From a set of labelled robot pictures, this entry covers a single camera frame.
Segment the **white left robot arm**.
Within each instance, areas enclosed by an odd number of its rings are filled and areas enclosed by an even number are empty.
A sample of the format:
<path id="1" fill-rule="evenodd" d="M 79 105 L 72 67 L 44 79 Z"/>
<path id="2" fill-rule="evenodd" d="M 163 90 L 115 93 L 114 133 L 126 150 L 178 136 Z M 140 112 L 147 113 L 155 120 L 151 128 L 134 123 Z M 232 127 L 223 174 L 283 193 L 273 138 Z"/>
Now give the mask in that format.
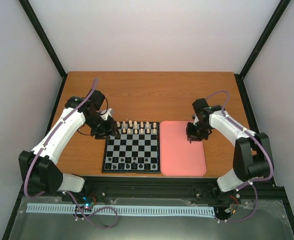
<path id="1" fill-rule="evenodd" d="M 39 194 L 73 192 L 79 201 L 90 198 L 91 188 L 85 185 L 83 177 L 63 173 L 57 167 L 59 158 L 72 136 L 83 126 L 90 128 L 90 136 L 97 140 L 119 138 L 120 132 L 114 120 L 112 108 L 101 111 L 105 95 L 92 89 L 83 97 L 72 96 L 65 104 L 58 121 L 31 151 L 22 151 L 18 157 L 23 191 L 29 197 L 30 187 Z"/>

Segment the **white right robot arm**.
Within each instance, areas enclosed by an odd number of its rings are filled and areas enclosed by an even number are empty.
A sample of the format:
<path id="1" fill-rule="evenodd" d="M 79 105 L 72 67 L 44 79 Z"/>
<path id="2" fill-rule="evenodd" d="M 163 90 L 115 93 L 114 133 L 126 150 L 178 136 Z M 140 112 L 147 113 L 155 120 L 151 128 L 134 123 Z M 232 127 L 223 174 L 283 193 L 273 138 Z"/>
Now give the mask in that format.
<path id="1" fill-rule="evenodd" d="M 216 181 L 221 192 L 240 190 L 253 182 L 268 181 L 273 177 L 273 156 L 265 133 L 245 128 L 222 106 L 210 106 L 204 98 L 194 101 L 192 107 L 194 122 L 186 127 L 189 142 L 207 140 L 212 130 L 217 130 L 234 146 L 231 170 Z"/>

